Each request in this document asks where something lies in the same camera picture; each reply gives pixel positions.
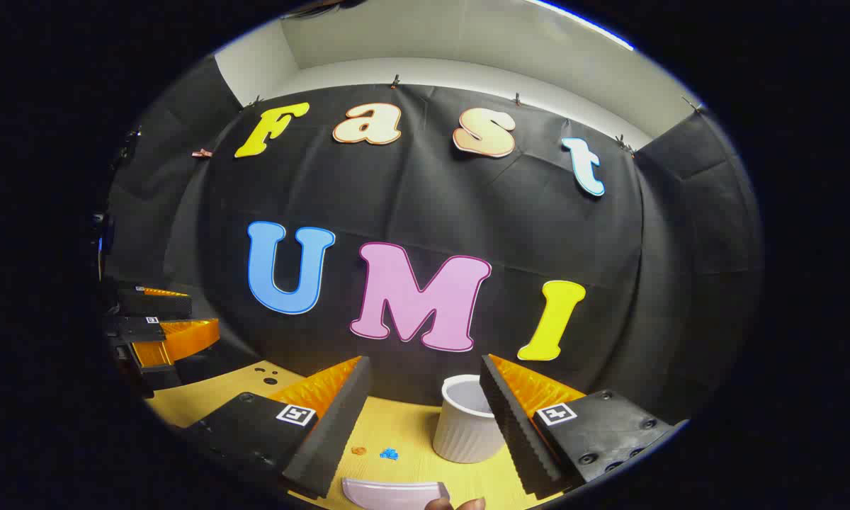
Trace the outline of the white ribbed garbage bin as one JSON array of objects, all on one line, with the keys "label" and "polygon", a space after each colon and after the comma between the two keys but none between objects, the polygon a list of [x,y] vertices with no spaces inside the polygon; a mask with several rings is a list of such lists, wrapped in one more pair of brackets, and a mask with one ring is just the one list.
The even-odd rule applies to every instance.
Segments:
[{"label": "white ribbed garbage bin", "polygon": [[441,413],[432,440],[437,455],[454,463],[481,463],[506,445],[479,375],[446,378],[441,396]]}]

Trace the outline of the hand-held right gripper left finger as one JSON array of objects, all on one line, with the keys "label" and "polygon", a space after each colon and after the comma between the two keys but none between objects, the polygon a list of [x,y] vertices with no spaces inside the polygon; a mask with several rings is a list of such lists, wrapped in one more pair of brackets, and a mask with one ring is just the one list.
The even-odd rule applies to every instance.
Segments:
[{"label": "hand-held right gripper left finger", "polygon": [[271,396],[242,392],[183,436],[254,487],[325,498],[370,389],[370,359],[355,356]]}]

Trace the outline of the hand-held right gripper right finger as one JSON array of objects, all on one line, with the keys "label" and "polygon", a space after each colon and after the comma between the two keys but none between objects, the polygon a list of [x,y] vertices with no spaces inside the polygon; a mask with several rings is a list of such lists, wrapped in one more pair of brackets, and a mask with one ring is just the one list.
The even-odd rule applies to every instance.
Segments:
[{"label": "hand-held right gripper right finger", "polygon": [[584,394],[492,354],[480,387],[525,492],[587,492],[632,467],[683,428],[613,390]]}]

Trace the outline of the light purple dustpan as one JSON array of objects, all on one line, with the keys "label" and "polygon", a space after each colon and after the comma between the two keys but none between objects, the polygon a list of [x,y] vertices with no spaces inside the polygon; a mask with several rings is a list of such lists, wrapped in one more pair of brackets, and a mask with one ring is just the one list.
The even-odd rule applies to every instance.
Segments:
[{"label": "light purple dustpan", "polygon": [[344,496],[363,510],[425,510],[433,500],[450,501],[444,483],[378,483],[344,478]]}]

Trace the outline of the black backdrop cloth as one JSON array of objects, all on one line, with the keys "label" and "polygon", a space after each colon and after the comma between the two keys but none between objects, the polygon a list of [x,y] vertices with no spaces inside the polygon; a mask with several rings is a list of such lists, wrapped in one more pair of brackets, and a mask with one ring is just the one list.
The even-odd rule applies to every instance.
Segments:
[{"label": "black backdrop cloth", "polygon": [[[548,281],[586,288],[561,354],[526,365],[577,390],[615,390],[668,421],[701,410],[751,333],[761,216],[710,113],[635,154],[607,135],[476,91],[373,84],[241,106],[209,57],[140,119],[135,157],[110,188],[108,274],[193,293],[243,356],[311,375],[369,356],[374,397],[439,404],[439,384],[513,359]],[[383,280],[425,287],[467,257],[491,274],[462,327],[465,353],[423,345],[466,310],[432,297],[409,322],[373,310],[361,338],[368,242],[402,248]]]}]

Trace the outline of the yellow wooden desktop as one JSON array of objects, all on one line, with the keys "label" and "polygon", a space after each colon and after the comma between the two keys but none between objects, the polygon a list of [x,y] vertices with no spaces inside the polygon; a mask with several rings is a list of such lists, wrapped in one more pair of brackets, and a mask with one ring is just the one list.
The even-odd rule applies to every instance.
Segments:
[{"label": "yellow wooden desktop", "polygon": [[[157,390],[147,404],[169,425],[186,427],[242,392],[270,396],[301,381],[301,377],[268,361],[199,382]],[[332,481],[322,499],[289,492],[285,500],[300,510],[360,510],[343,493],[345,477],[378,483],[444,483],[454,504],[484,498],[487,510],[526,510],[540,500],[524,491],[511,455],[502,448],[481,463],[458,464],[438,456],[432,448],[439,407],[369,397],[348,440]],[[366,448],[354,455],[351,448]],[[398,460],[380,458],[394,448]]]}]

